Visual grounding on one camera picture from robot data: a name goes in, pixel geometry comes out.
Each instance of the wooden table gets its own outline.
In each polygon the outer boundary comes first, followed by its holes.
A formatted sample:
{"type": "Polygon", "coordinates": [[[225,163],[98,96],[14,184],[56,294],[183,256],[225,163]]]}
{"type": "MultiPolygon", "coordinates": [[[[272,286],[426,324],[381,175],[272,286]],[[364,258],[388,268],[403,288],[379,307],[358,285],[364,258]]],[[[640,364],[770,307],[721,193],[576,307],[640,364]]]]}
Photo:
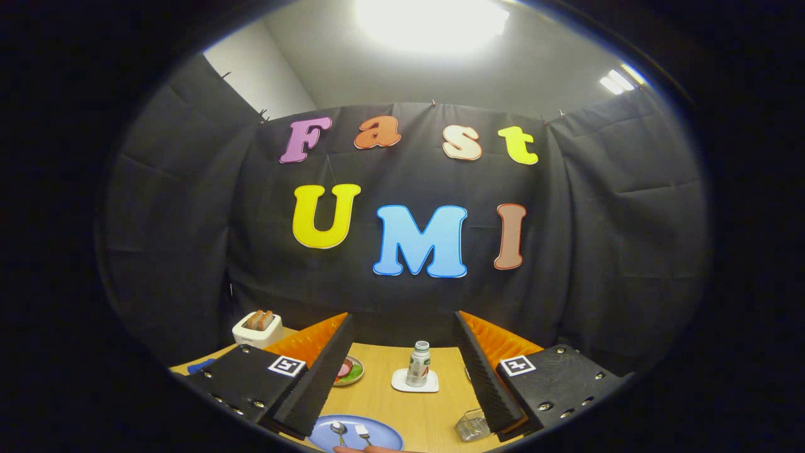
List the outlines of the wooden table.
{"type": "MultiPolygon", "coordinates": [[[[286,336],[295,332],[292,329],[283,329],[286,336]]],[[[171,367],[171,370],[187,375],[188,365],[216,359],[235,346],[225,347],[192,362],[171,367]]],[[[333,387],[321,414],[360,415],[383,422],[402,435],[408,451],[478,453],[522,438],[518,436],[500,443],[493,434],[472,442],[461,442],[456,432],[456,423],[464,412],[480,405],[464,371],[464,361],[457,347],[431,348],[431,370],[439,375],[439,392],[405,393],[393,389],[391,375],[400,368],[408,367],[411,351],[413,345],[387,347],[353,343],[349,354],[364,364],[364,375],[355,384],[333,387]]],[[[318,450],[308,439],[303,443],[318,450]]],[[[350,447],[363,448],[365,443],[350,447]]]]}

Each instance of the spoon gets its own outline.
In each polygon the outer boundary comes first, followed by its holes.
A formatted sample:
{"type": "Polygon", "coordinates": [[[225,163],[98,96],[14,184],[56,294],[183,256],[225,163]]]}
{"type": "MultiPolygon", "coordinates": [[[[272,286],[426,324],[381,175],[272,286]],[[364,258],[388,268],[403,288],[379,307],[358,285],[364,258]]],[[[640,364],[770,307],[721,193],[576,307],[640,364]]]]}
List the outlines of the spoon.
{"type": "Polygon", "coordinates": [[[338,445],[346,447],[347,444],[344,443],[344,438],[341,437],[343,433],[347,432],[347,427],[344,426],[344,423],[333,422],[332,425],[330,425],[330,429],[332,430],[332,432],[338,434],[338,445]]]}

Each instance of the white coaster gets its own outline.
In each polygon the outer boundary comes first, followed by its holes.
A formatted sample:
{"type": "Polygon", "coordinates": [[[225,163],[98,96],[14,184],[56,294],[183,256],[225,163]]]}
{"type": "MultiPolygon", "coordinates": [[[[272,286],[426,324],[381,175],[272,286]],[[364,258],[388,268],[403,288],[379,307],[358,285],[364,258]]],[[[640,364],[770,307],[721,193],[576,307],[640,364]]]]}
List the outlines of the white coaster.
{"type": "Polygon", "coordinates": [[[411,387],[405,383],[408,368],[400,368],[391,376],[391,386],[400,392],[434,393],[439,391],[439,375],[433,370],[427,372],[427,382],[422,387],[411,387]]]}

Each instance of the clear glass cup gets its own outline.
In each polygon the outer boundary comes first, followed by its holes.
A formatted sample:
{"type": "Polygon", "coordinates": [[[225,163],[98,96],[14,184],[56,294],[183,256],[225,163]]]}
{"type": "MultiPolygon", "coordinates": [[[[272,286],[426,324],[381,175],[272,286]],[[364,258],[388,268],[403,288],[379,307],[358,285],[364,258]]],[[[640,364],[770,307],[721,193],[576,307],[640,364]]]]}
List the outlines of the clear glass cup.
{"type": "Polygon", "coordinates": [[[456,431],[464,442],[483,438],[490,434],[489,425],[481,408],[468,410],[456,424],[456,431]]]}

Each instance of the white wall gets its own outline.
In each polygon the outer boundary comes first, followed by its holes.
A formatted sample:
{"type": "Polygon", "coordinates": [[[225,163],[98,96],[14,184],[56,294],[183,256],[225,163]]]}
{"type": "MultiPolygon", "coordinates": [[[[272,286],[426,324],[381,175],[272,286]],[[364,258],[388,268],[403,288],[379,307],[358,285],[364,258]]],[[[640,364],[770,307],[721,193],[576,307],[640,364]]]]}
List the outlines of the white wall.
{"type": "Polygon", "coordinates": [[[204,57],[220,75],[232,72],[224,80],[256,111],[266,109],[263,118],[316,110],[262,20],[219,41],[204,57]]]}

